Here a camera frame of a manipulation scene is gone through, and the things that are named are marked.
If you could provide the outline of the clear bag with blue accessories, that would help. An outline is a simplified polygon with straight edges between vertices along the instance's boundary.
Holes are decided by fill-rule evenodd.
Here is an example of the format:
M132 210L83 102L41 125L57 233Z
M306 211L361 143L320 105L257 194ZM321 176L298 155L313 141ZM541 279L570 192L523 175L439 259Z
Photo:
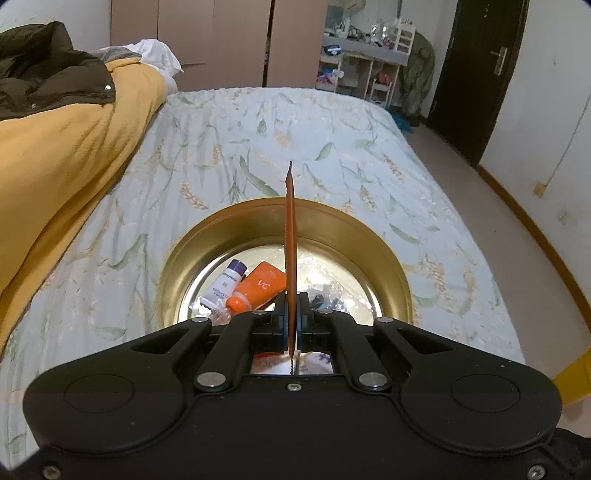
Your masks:
M308 288L307 294L311 310L314 311L331 310L352 314L353 308L356 307L355 298L341 288L324 285L322 289Z

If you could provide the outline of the orange tube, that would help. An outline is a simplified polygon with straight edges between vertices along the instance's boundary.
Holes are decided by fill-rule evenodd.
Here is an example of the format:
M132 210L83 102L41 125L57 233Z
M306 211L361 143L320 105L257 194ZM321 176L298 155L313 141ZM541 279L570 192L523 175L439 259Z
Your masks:
M226 300L225 307L231 315L257 310L286 288L286 274L263 261L238 284Z

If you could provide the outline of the white purple cream tube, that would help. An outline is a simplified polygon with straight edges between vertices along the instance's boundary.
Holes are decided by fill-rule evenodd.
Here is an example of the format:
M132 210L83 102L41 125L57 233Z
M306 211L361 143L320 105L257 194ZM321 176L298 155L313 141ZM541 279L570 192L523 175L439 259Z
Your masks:
M238 259L232 259L221 274L214 279L204 295L200 296L199 303L211 311L223 309L226 300L245 278L246 270L245 263Z

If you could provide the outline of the brown snack bar sachet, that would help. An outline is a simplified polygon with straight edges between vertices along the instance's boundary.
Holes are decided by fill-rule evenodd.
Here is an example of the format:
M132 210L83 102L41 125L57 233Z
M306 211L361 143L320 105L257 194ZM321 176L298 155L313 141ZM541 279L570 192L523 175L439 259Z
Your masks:
M287 351L294 359L296 351L297 327L297 222L296 198L294 198L293 163L286 177L286 238L284 239L284 261L286 261L287 305L288 305L288 343Z

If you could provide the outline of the clear bag with brown trinkets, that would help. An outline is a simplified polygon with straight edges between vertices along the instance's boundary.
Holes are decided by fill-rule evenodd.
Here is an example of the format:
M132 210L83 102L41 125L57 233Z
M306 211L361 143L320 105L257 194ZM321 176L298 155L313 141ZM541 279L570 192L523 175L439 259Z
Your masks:
M208 315L213 326L227 325L232 318L232 312L228 308L212 310Z

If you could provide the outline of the round decorated metal tin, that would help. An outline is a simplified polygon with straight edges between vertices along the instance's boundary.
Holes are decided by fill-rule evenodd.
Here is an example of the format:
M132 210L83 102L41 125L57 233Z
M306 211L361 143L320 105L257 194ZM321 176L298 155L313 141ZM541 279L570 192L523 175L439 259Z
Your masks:
M198 223L165 263L164 325L207 323L180 363L203 390L247 374L342 374L366 389L411 371L408 280L354 217L308 200L259 199Z

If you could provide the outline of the floral bed quilt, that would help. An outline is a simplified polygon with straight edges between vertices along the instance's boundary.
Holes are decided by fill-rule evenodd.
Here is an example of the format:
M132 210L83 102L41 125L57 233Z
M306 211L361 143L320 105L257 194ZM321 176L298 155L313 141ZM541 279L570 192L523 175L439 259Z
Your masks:
M492 271L452 201L383 109L308 89L171 96L116 186L33 297L1 362L1 460L36 448L22 413L43 371L157 328L156 288L180 238L222 208L283 194L372 228L410 282L416 324L523 357Z

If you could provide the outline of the blue plastic bag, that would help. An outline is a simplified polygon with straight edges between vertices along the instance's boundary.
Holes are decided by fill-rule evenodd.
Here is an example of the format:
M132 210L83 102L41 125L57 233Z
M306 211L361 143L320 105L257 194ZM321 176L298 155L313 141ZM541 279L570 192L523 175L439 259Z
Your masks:
M397 108L390 107L388 111L398 128L403 133L412 134L415 131L415 127L411 124L409 119L405 117Z

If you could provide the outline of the yellow object on floor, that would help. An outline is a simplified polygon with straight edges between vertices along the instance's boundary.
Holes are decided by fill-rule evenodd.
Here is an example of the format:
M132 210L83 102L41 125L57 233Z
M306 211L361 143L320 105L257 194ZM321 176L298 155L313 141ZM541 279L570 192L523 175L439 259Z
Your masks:
M591 350L588 349L553 380L564 406L585 400L591 394Z

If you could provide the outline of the white desk shelf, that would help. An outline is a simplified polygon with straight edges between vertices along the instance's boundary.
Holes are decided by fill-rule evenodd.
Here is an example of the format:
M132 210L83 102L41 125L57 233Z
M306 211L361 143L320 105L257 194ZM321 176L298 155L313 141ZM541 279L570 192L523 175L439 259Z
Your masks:
M325 31L315 87L389 108L415 35L416 27L400 19L380 21L368 33L346 20Z

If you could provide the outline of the yellow fleece blanket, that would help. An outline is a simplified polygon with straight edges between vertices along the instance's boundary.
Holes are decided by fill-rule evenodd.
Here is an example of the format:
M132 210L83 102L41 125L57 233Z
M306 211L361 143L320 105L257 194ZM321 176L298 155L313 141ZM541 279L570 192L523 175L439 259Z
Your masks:
M1 123L1 339L98 202L164 103L164 77L136 58L107 63L115 100Z

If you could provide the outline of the green hanging jacket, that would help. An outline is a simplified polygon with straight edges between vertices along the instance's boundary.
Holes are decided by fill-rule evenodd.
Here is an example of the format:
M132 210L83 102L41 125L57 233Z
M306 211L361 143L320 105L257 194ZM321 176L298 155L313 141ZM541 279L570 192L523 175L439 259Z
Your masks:
M402 71L400 85L402 114L410 122L419 121L422 104L432 87L435 62L433 45L417 32L408 64Z

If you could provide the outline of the pink wardrobe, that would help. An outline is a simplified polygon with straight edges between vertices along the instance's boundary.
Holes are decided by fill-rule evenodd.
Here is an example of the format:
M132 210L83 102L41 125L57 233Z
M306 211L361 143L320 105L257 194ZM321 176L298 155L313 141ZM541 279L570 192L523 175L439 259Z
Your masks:
M327 10L325 1L113 1L111 43L165 43L184 91L313 88Z

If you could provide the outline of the white pillow cloth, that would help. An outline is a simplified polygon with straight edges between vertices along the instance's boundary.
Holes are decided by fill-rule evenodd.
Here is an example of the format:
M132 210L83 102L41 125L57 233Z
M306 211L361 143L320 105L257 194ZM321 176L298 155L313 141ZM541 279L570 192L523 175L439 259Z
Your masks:
M178 91L174 76L182 73L180 62L170 48L156 39L142 39L137 43L123 46L108 46L91 51L91 55L104 63L125 58L137 58L141 63L158 71L166 84L167 94Z

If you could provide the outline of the dark door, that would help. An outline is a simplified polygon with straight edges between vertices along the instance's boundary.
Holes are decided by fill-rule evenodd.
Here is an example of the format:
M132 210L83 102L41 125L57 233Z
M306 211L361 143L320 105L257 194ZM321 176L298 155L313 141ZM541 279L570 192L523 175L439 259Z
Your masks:
M496 125L528 7L520 0L457 4L428 126L473 166L480 163Z

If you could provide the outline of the dark brown puffer jacket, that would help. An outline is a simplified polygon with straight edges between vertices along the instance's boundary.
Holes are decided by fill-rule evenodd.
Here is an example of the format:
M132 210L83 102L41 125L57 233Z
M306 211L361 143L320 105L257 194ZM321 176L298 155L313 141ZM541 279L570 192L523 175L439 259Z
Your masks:
M116 90L103 60L73 47L58 21L1 33L1 118L20 119L71 104L105 105Z

